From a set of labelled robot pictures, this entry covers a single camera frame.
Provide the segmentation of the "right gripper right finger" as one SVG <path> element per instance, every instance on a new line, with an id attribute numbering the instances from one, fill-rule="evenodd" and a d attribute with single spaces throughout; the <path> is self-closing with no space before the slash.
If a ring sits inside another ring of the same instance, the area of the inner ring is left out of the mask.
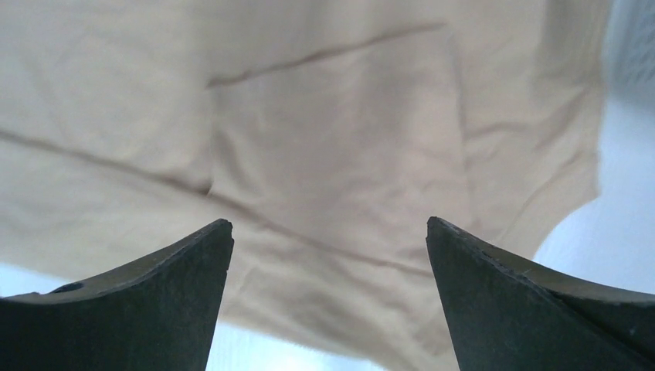
<path id="1" fill-rule="evenodd" d="M 554 271 L 439 217 L 426 245 L 462 370 L 652 370 L 654 297 Z"/>

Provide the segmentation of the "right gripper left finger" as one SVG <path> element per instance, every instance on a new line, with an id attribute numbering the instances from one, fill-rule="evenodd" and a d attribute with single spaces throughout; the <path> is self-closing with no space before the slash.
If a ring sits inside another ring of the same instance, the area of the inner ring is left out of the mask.
<path id="1" fill-rule="evenodd" d="M 216 220 L 46 294 L 1 300 L 3 370 L 204 370 L 234 240 Z"/>

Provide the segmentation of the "beige t shirt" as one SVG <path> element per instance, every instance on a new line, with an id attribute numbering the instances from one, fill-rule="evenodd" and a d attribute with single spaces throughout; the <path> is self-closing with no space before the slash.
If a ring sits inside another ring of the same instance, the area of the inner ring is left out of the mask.
<path id="1" fill-rule="evenodd" d="M 221 319 L 455 370 L 431 216 L 524 257 L 593 200 L 608 1 L 3 1 L 1 258 L 224 218 Z"/>

